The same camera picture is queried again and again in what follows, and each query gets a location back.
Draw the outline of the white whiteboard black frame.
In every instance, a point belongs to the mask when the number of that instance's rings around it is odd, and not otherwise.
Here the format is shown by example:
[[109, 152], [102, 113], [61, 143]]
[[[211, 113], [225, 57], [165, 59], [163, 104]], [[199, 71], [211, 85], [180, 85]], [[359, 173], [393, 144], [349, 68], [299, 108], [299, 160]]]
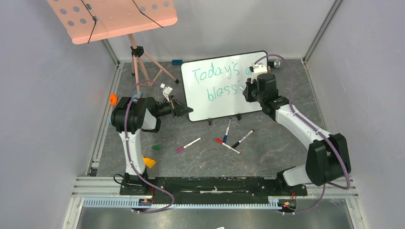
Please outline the white whiteboard black frame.
[[245, 101], [243, 90], [249, 67], [261, 58], [266, 64], [265, 51], [215, 57], [185, 62], [181, 76], [186, 105], [193, 108], [188, 114], [191, 122], [260, 111], [259, 103]]

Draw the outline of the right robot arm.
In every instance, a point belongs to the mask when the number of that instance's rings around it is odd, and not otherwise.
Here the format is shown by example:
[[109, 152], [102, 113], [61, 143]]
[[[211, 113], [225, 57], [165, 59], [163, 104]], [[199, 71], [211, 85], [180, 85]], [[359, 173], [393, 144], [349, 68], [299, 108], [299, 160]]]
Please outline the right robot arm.
[[290, 101], [278, 94], [273, 74], [262, 73], [245, 82], [247, 102], [257, 102], [262, 112], [284, 126], [307, 149], [306, 163], [277, 173], [276, 189], [287, 195], [295, 186], [312, 183], [348, 190], [351, 187], [350, 156], [344, 135], [331, 134], [306, 118]]

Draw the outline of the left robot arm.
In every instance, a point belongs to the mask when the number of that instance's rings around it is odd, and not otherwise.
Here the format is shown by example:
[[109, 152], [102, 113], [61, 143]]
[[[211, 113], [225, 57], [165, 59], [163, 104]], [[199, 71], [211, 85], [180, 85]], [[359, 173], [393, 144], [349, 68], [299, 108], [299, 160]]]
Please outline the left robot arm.
[[126, 170], [120, 182], [121, 195], [142, 195], [151, 188], [147, 166], [143, 159], [140, 134], [157, 133], [161, 126], [161, 117], [171, 115], [174, 118], [193, 112], [191, 107], [178, 101], [171, 95], [165, 102], [153, 97], [122, 97], [111, 114], [111, 124], [118, 132], [124, 147]]

